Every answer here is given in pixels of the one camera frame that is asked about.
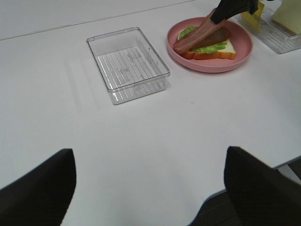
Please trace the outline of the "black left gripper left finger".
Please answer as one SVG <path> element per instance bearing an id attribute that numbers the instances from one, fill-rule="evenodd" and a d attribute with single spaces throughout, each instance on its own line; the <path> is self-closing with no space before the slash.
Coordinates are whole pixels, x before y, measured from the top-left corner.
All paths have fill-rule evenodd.
<path id="1" fill-rule="evenodd" d="M 59 226 L 73 198 L 72 149 L 62 149 L 0 190 L 2 226 Z"/>

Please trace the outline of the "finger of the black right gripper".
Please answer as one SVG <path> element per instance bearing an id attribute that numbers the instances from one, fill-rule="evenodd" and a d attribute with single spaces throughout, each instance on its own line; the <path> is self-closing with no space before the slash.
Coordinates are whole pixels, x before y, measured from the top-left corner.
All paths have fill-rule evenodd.
<path id="1" fill-rule="evenodd" d="M 258 0 L 249 0 L 249 13 L 254 14 L 258 10 Z"/>
<path id="2" fill-rule="evenodd" d="M 249 11 L 251 7 L 251 0 L 221 0 L 210 19 L 214 24 L 219 24 L 223 20 Z"/>

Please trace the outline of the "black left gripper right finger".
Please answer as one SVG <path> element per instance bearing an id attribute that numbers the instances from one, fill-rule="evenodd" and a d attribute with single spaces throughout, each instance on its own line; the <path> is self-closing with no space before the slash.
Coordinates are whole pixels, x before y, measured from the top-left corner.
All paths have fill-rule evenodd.
<path id="1" fill-rule="evenodd" d="M 224 184 L 244 226 L 299 226 L 301 186 L 244 149 L 227 149 Z"/>

